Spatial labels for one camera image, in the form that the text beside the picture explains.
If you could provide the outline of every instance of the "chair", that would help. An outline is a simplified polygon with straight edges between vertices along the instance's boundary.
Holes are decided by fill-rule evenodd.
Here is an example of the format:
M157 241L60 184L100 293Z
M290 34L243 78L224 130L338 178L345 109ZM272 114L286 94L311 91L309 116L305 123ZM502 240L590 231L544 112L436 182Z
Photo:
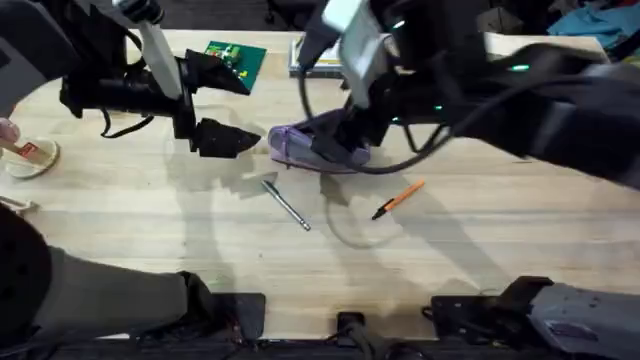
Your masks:
M275 23L275 15L284 20L287 30L304 30L318 4L325 4L326 0L267 0L267 24Z

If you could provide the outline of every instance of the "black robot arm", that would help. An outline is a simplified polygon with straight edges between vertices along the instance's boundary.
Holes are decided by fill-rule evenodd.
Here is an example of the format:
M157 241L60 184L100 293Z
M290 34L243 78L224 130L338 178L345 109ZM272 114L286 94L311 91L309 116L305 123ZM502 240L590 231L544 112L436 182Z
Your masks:
M372 0L348 13L350 8L336 0L319 11L299 62L303 68L313 66L340 38L345 77L355 86L342 112L315 116L301 73L307 121L298 130L312 138L310 148L351 170L388 174L417 164L456 137L472 137L519 157L640 188L634 175L640 152L635 141L640 69L551 44L530 45L490 61L485 39L473 26L475 14L457 11L455 3ZM451 34L440 36L447 29ZM394 55L380 50L377 39L384 32L396 45ZM363 39L386 59L354 52ZM354 59L368 66L357 76L348 69ZM410 127L418 124L439 125L424 145L412 136ZM380 146L391 126L404 129L413 158L384 168L352 160L359 149Z
M94 5L75 0L2 2L0 80L16 86L3 88L0 110L62 77L60 100L78 118L84 109L102 110L108 128L109 110L146 116L114 135L105 130L105 137L135 131L157 115L171 117L175 137L189 140L191 151L201 156L235 158L253 147L258 135L213 119L198 122L194 113L192 94L201 87L249 94L232 70L215 56L191 50L184 58L174 57L158 27L164 12L155 1L123 1L118 6L123 19L139 26L144 49L138 36ZM127 62L127 38L144 54L133 64Z

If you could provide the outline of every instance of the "purple object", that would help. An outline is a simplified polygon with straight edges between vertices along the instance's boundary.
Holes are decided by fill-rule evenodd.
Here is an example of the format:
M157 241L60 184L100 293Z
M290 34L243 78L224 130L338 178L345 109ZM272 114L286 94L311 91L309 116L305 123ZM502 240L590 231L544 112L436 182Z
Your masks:
M298 126L276 126L269 131L269 153L273 161L308 170L331 174L351 174L355 171L331 162L311 150L312 139L298 130ZM351 154L351 160L364 165L371 159L369 149L358 148Z

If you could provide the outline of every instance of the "blue cloth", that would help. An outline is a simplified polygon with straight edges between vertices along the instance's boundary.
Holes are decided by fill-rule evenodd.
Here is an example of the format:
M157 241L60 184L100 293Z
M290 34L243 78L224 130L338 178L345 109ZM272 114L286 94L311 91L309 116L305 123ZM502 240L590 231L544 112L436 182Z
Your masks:
M551 35L595 36L604 48L610 48L621 36L631 36L638 30L640 3L608 10L587 4L568 13L547 31Z

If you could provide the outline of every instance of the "orange label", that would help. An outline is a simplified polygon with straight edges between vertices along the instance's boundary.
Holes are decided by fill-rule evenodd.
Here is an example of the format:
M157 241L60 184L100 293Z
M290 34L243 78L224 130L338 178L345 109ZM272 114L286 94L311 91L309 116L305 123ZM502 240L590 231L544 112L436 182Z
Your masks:
M22 157L29 157L29 155L33 154L36 151L38 151L38 147L33 143L28 142L20 148L20 152L18 154L20 154L20 156Z

